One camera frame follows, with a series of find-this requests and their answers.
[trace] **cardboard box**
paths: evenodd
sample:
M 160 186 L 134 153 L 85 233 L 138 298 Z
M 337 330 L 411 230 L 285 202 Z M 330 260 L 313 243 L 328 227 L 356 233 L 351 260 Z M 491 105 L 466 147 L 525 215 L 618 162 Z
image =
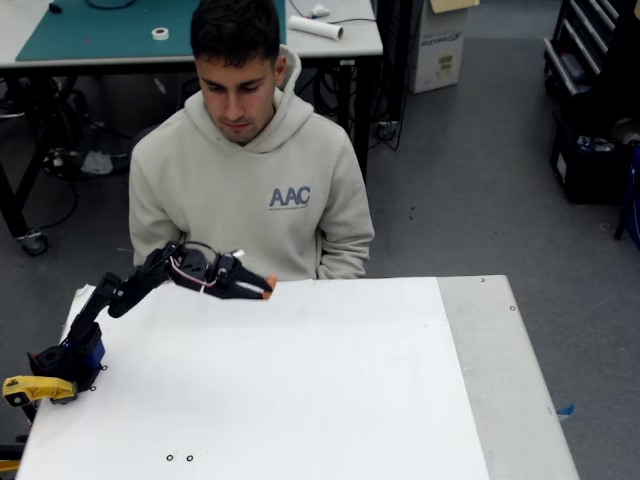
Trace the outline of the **cardboard box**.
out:
M 425 0 L 409 61 L 413 93 L 458 83 L 467 9 L 479 4 L 480 0 Z

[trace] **gray table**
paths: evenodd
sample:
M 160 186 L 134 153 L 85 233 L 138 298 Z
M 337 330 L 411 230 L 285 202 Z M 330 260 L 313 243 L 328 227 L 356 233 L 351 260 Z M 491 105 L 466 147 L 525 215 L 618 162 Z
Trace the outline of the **gray table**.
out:
M 491 479 L 578 479 L 507 278 L 438 283 Z

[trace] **hood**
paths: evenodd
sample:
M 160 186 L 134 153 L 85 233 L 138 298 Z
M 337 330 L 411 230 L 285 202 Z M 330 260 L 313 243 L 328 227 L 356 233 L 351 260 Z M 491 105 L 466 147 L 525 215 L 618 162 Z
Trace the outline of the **hood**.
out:
M 220 132 L 205 108 L 201 91 L 189 97 L 185 103 L 184 109 L 189 120 L 220 148 L 238 152 L 268 153 L 280 147 L 313 114 L 313 106 L 299 98 L 294 92 L 296 80 L 302 71 L 300 58 L 284 45 L 280 47 L 280 55 L 286 57 L 287 68 L 282 87 L 276 88 L 274 95 L 276 114 L 269 125 L 247 145 L 241 147 L 237 143 L 230 142 Z

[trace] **ear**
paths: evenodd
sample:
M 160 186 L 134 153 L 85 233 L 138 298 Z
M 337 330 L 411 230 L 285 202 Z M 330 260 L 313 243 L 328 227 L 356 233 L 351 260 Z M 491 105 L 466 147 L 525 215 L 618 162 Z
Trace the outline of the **ear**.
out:
M 276 85 L 281 87 L 284 83 L 284 76 L 287 73 L 287 57 L 280 55 L 276 60 Z

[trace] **white paper roll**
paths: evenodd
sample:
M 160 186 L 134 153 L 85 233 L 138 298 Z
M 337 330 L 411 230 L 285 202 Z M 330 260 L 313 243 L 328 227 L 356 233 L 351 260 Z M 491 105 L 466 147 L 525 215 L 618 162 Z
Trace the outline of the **white paper roll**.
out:
M 167 40 L 169 38 L 169 29 L 164 27 L 154 28 L 151 30 L 151 38 L 154 40 Z
M 344 29 L 340 25 L 331 25 L 318 20 L 309 20 L 308 18 L 296 16 L 289 17 L 289 28 L 332 38 L 333 40 L 340 40 L 344 34 Z

